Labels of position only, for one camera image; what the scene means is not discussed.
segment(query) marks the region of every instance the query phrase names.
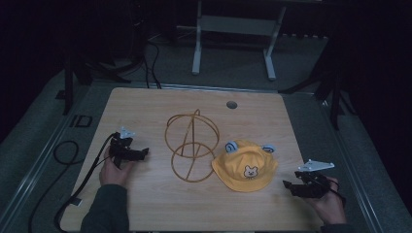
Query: hand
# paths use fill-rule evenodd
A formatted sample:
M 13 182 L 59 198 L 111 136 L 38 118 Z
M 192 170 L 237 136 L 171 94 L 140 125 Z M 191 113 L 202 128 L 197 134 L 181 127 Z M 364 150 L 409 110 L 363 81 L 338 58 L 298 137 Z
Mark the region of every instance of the hand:
M 110 157 L 109 147 L 106 148 L 104 157 L 106 159 L 100 172 L 100 184 L 118 184 L 125 187 L 127 177 L 136 162 L 129 161 L 123 169 L 119 169 Z
M 337 191 L 337 179 L 327 178 L 331 180 L 330 188 Z M 343 210 L 343 203 L 339 196 L 329 191 L 320 199 L 303 198 L 309 205 L 313 207 L 324 224 L 343 224 L 346 223 L 346 216 Z

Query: dark sleeve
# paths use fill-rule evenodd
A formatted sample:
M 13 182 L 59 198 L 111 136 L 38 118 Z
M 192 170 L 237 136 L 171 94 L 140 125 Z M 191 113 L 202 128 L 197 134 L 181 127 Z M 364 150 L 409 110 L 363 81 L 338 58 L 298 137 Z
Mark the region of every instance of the dark sleeve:
M 127 190 L 116 184 L 101 186 L 82 221 L 81 232 L 128 232 Z
M 322 233 L 355 233 L 355 228 L 351 224 L 331 224 L 321 227 Z

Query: wooden table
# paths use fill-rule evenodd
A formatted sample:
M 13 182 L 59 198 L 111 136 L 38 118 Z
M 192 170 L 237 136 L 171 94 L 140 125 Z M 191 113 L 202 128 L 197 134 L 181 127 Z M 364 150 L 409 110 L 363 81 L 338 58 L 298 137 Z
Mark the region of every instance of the wooden table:
M 237 108 L 228 108 L 228 101 L 236 102 Z M 224 145 L 234 139 L 276 146 L 274 156 L 279 161 L 279 167 L 270 185 L 260 191 L 242 193 L 226 187 L 215 173 L 200 183 L 185 182 L 173 173 L 173 152 L 164 139 L 166 123 L 174 115 L 192 114 L 197 109 L 219 128 L 220 140 L 215 155 L 224 152 Z M 195 123 L 195 140 L 206 145 L 214 144 L 216 136 L 204 125 Z M 301 183 L 293 172 L 303 161 L 283 99 L 278 94 L 115 88 L 75 189 L 84 179 L 105 139 L 119 131 L 121 126 L 136 132 L 132 149 L 150 148 L 150 154 L 145 161 L 136 164 L 127 184 L 130 230 L 316 230 L 322 224 L 304 201 L 291 196 L 283 186 L 282 180 Z M 172 126 L 168 130 L 168 139 L 172 147 L 177 147 L 183 142 L 188 121 L 182 118 Z M 210 160 L 194 168 L 193 173 L 211 171 L 212 158 L 209 156 Z M 100 186 L 99 171 L 100 167 L 96 168 L 80 193 L 82 205 L 66 209 L 61 221 L 63 229 L 80 229 Z

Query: gray carpet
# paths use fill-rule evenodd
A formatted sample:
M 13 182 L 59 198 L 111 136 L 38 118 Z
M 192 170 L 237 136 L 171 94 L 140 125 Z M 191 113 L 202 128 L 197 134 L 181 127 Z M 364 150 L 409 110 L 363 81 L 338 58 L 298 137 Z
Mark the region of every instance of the gray carpet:
M 177 87 L 176 84 L 179 84 L 195 88 L 211 86 L 275 92 L 306 79 L 325 42 L 317 39 L 280 38 L 273 55 L 278 76 L 275 82 L 266 78 L 260 50 L 218 50 L 205 46 L 200 75 L 193 76 L 193 47 L 188 47 L 188 44 L 161 45 L 157 41 L 160 54 L 154 71 L 164 88 Z M 150 63 L 154 61 L 155 47 L 148 47 L 147 57 Z M 121 86 L 145 87 L 143 68 L 124 74 L 124 77 L 133 80 L 133 83 Z M 55 146 L 65 140 L 76 141 L 80 146 L 78 159 L 84 157 L 110 91 L 115 86 L 120 85 L 105 79 L 96 79 L 92 86 L 76 85 L 76 104 L 71 115 L 62 116 L 63 102 L 53 99 L 57 91 L 63 88 L 62 74 L 48 83 L 25 117 L 0 146 L 0 169 L 3 172 L 0 178 L 2 224 L 7 218 L 3 214 L 13 202 L 25 174 L 41 154 L 47 155 L 45 169 L 32 186 L 31 194 L 20 203 L 15 217 L 9 219 L 7 227 L 2 226 L 2 229 L 6 232 L 28 231 L 28 218 L 35 204 L 64 169 L 63 165 L 57 164 L 52 158 L 52 143 Z M 326 117 L 328 107 L 308 94 L 313 92 L 314 87 L 316 86 L 305 88 L 303 91 L 307 93 L 285 95 L 285 103 L 304 160 L 312 158 L 335 163 L 336 168 L 325 173 L 339 178 L 341 192 L 348 199 L 348 220 L 356 226 L 358 232 L 408 232 L 412 227 L 411 216 L 400 201 L 359 119 L 350 115 L 340 116 L 340 131 L 334 131 Z M 75 116 L 92 117 L 91 126 L 70 127 Z M 51 146 L 42 152 L 45 145 Z M 73 147 L 65 145 L 58 150 L 58 154 L 62 160 L 67 161 L 73 156 Z M 53 215 L 67 199 L 80 169 L 81 165 L 72 166 L 46 196 L 33 218 L 33 232 L 58 232 L 52 224 Z

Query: wire frame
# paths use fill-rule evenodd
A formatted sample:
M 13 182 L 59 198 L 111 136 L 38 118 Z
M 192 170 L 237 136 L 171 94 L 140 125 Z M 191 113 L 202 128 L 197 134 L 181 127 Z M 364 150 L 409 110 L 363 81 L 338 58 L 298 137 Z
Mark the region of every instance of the wire frame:
M 185 134 L 185 137 L 184 137 L 184 141 L 178 147 L 176 147 L 174 149 L 171 146 L 170 142 L 168 141 L 168 137 L 167 137 L 168 131 L 170 129 L 170 126 L 174 122 L 176 122 L 179 119 L 186 118 L 186 117 L 189 118 L 189 124 L 186 128 L 186 134 Z M 208 147 L 203 143 L 196 142 L 196 140 L 195 140 L 195 135 L 196 135 L 195 134 L 195 122 L 198 121 L 198 120 L 205 123 L 214 132 L 214 134 L 216 136 L 216 143 L 212 147 Z M 198 183 L 198 182 L 202 182 L 202 181 L 206 180 L 207 178 L 209 178 L 213 174 L 213 169 L 211 169 L 210 173 L 208 173 L 206 176 L 204 176 L 200 179 L 191 179 L 190 174 L 193 171 L 193 166 L 194 166 L 194 163 L 195 163 L 196 159 L 198 159 L 200 157 L 204 157 L 206 155 L 212 155 L 213 158 L 215 158 L 213 150 L 215 150 L 215 148 L 218 146 L 219 140 L 220 140 L 220 133 L 219 133 L 218 126 L 211 119 L 207 118 L 206 116 L 201 116 L 200 115 L 200 110 L 198 110 L 198 109 L 193 114 L 174 115 L 174 116 L 170 117 L 169 120 L 167 121 L 166 130 L 164 131 L 164 141 L 166 142 L 167 147 L 170 148 L 170 150 L 173 151 L 173 155 L 172 155 L 172 158 L 171 158 L 171 165 L 172 165 L 172 170 L 175 173 L 175 175 L 178 178 L 180 178 L 181 180 L 183 180 L 185 182 L 189 182 L 189 183 Z M 191 148 L 191 153 L 188 153 L 188 150 L 186 150 L 186 153 L 185 153 L 185 148 Z M 189 166 L 189 170 L 185 175 L 181 175 L 176 169 L 175 160 L 176 160 L 177 157 L 191 159 L 191 164 Z

